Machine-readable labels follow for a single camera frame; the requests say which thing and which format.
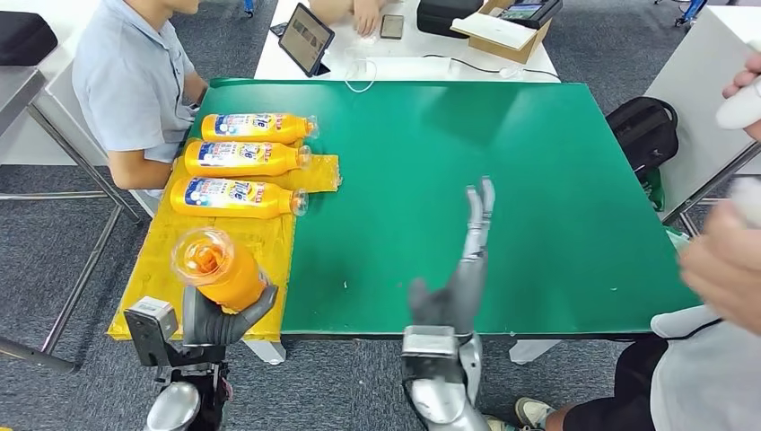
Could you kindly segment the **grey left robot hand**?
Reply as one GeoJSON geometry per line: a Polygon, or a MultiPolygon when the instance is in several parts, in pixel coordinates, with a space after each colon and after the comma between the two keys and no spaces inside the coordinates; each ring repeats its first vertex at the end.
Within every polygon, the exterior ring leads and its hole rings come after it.
{"type": "Polygon", "coordinates": [[[182,298],[183,345],[224,347],[241,340],[273,308],[277,293],[278,286],[267,285],[253,304],[229,314],[196,287],[186,286],[182,298]]]}

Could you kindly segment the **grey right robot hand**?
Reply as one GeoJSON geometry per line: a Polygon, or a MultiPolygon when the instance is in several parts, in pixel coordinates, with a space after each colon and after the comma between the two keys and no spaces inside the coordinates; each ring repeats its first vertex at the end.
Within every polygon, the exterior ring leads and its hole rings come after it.
{"type": "Polygon", "coordinates": [[[481,178],[480,187],[466,187],[470,216],[462,255],[447,280],[432,290],[421,277],[407,288],[407,303],[415,325],[448,326],[458,336],[474,331],[485,287],[488,251],[495,192],[491,179],[481,178]]]}

